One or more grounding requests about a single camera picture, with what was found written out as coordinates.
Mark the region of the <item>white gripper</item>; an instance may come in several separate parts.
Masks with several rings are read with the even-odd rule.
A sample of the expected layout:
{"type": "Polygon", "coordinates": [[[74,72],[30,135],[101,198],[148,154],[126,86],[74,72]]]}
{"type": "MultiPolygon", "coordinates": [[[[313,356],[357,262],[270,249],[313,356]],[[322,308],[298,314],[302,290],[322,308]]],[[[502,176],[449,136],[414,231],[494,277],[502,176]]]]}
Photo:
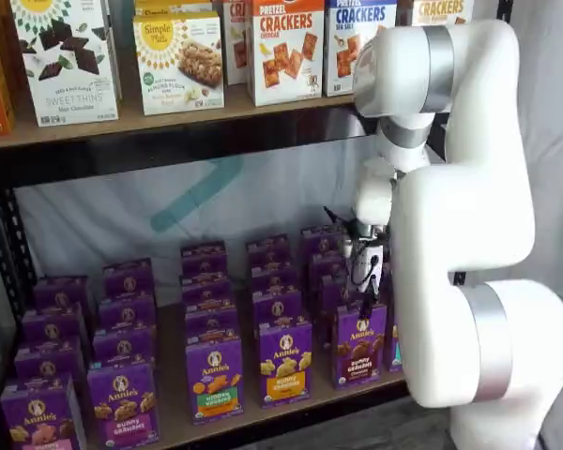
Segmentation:
{"type": "Polygon", "coordinates": [[[349,278],[349,285],[361,294],[359,318],[371,318],[374,298],[380,298],[380,287],[384,280],[384,259],[388,236],[376,232],[373,236],[344,241],[344,256],[349,278]]]}

